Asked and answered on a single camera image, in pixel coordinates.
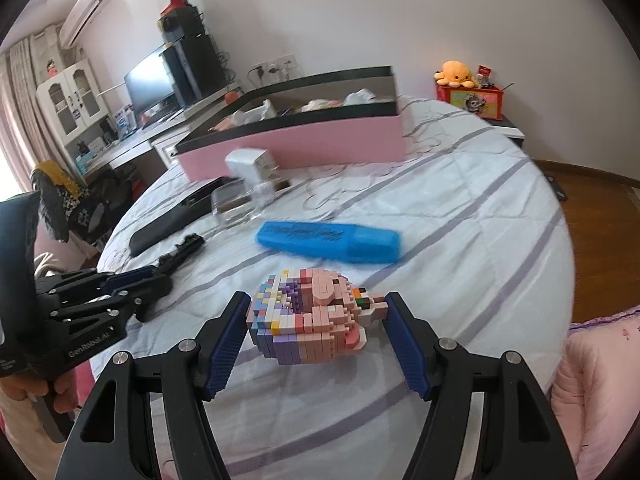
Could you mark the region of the person left hand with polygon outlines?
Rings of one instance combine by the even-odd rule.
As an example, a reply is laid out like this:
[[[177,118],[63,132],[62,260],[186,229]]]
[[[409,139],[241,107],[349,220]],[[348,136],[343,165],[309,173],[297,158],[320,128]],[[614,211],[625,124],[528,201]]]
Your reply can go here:
[[[58,376],[52,386],[32,372],[21,372],[1,379],[1,389],[12,400],[46,396],[53,391],[53,406],[60,414],[75,411],[78,405],[76,375],[73,370]]]

